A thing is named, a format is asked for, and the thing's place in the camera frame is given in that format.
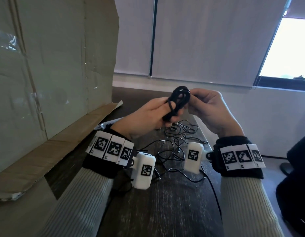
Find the person's left hand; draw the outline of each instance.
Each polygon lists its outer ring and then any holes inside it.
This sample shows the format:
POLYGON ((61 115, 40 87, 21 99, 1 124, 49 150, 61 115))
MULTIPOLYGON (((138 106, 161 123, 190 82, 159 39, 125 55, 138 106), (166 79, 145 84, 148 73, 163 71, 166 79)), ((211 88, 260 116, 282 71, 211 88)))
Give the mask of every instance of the person's left hand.
MULTIPOLYGON (((154 129, 172 126, 172 122, 179 121, 183 109, 178 111, 178 116, 171 117, 170 122, 164 122, 162 117, 171 111, 168 102, 166 102, 167 99, 168 97, 161 97, 150 100, 134 113, 114 123, 111 129, 128 139, 134 139, 154 129)), ((176 104, 171 102, 171 106, 174 109, 176 104)))

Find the black wristband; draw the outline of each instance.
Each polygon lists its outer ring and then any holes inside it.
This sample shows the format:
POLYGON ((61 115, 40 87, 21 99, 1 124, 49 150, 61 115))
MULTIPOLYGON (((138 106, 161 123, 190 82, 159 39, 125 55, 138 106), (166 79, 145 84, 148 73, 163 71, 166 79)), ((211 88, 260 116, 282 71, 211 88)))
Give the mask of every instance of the black wristband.
POLYGON ((212 154, 214 156, 211 156, 213 169, 225 177, 250 177, 263 179, 261 168, 229 171, 226 169, 220 148, 242 144, 251 144, 251 141, 245 136, 228 136, 218 139, 216 145, 214 145, 214 153, 212 154))
MULTIPOLYGON (((120 133, 116 132, 115 130, 112 130, 110 128, 105 128, 103 132, 110 133, 112 135, 116 135, 118 137, 124 138, 128 141, 126 137, 121 135, 120 133)), ((114 162, 105 160, 105 159, 100 159, 98 157, 95 157, 93 155, 88 154, 86 158, 84 159, 82 163, 82 167, 86 169, 90 169, 100 175, 103 175, 105 177, 108 177, 110 179, 114 179, 117 176, 117 173, 123 169, 123 166, 118 165, 114 162)))

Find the roller blind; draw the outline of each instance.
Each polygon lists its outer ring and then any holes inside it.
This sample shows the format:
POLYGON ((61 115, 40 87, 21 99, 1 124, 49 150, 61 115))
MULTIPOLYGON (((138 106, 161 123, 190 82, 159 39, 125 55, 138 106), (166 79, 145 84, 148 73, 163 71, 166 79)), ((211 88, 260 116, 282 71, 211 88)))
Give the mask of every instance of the roller blind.
POLYGON ((291 0, 288 12, 284 17, 305 19, 305 0, 291 0))
POLYGON ((152 76, 252 86, 287 0, 158 0, 152 76))
POLYGON ((148 75, 154 0, 115 0, 119 34, 115 72, 148 75))

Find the person's right hand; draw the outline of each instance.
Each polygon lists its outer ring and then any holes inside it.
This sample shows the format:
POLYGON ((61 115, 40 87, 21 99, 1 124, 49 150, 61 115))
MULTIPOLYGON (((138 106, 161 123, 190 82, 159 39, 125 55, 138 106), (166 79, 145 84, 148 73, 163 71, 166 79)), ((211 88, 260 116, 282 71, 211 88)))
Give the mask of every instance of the person's right hand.
POLYGON ((191 98, 185 108, 188 108, 190 114, 198 116, 210 131, 219 138, 244 136, 241 126, 218 91, 195 88, 191 89, 190 93, 191 98))

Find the dark wooden table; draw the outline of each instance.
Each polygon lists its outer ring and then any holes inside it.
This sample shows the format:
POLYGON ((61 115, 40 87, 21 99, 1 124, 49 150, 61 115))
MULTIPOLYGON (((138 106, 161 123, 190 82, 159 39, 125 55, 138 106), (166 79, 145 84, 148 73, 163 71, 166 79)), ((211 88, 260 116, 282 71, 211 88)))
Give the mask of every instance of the dark wooden table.
MULTIPOLYGON (((113 102, 123 100, 123 105, 108 115, 103 122, 126 116, 149 100, 170 93, 129 88, 113 88, 113 102)), ((183 119, 196 124, 188 113, 183 119)), ((45 175, 54 195, 59 198, 81 168, 86 156, 85 150, 94 133, 91 133, 79 146, 45 175)), ((193 137, 206 141, 201 130, 193 137)), ((142 148, 154 140, 164 139, 163 130, 152 131, 134 140, 137 148, 142 148)), ((147 148, 152 155, 161 143, 147 148)), ((167 161, 166 167, 183 168, 179 161, 167 161)), ((218 198, 221 177, 210 163, 202 163, 210 177, 218 198)), ((159 173, 164 170, 156 165, 159 173)), ((198 180, 202 175, 186 173, 191 179, 198 180)), ((115 180, 114 188, 123 183, 123 173, 115 180)), ((108 207, 97 236, 223 236, 222 222, 212 188, 207 179, 192 183, 180 173, 166 173, 161 180, 153 183, 147 190, 132 189, 124 196, 116 196, 108 207)))

